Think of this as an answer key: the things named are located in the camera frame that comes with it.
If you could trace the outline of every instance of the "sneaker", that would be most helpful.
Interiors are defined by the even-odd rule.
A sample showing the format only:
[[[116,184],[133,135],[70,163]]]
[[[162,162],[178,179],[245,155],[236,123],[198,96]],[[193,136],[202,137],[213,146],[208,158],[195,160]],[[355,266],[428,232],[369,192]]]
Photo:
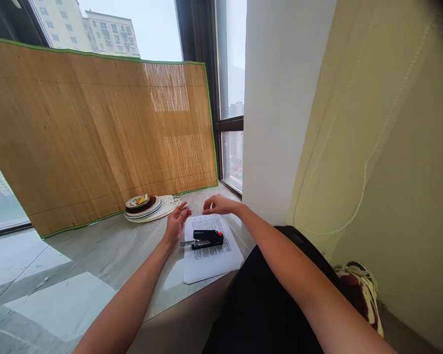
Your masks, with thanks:
[[[355,306],[356,309],[383,338],[384,329],[377,306],[379,288],[375,277],[366,267],[356,261],[348,262],[345,266],[337,265],[334,267],[334,271],[343,284],[357,287],[357,291],[354,293],[360,304]]]

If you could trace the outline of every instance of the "sky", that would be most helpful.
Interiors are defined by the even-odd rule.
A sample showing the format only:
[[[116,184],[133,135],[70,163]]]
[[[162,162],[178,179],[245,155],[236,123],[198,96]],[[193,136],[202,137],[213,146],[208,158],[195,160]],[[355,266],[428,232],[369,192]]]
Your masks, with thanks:
[[[82,15],[92,10],[130,18],[141,59],[182,61],[175,0],[79,0]]]
[[[226,0],[228,102],[244,102],[247,0]],[[130,18],[141,59],[182,61],[175,0],[79,0],[80,10]]]

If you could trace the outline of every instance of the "yellow curtain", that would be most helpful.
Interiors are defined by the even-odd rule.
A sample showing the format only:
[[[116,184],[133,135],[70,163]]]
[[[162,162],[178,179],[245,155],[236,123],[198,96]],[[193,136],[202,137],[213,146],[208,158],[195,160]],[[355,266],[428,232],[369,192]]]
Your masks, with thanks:
[[[205,65],[0,40],[0,169],[41,236],[216,185]]]
[[[443,351],[443,11],[337,2],[288,223]]]

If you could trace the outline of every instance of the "black stapler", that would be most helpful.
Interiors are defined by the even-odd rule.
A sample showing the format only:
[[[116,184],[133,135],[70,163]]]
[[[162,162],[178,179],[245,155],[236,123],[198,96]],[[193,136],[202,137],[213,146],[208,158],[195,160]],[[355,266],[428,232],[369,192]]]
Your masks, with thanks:
[[[218,246],[223,244],[223,233],[217,230],[194,230],[193,241],[181,242],[180,246],[192,245],[192,249]]]

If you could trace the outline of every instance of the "leg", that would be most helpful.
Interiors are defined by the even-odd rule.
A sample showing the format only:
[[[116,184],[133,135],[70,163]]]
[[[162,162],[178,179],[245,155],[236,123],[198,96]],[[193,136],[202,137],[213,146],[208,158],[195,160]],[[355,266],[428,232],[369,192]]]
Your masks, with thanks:
[[[341,290],[321,253],[295,228],[277,227]],[[300,308],[255,247],[239,271],[204,353],[322,353]]]

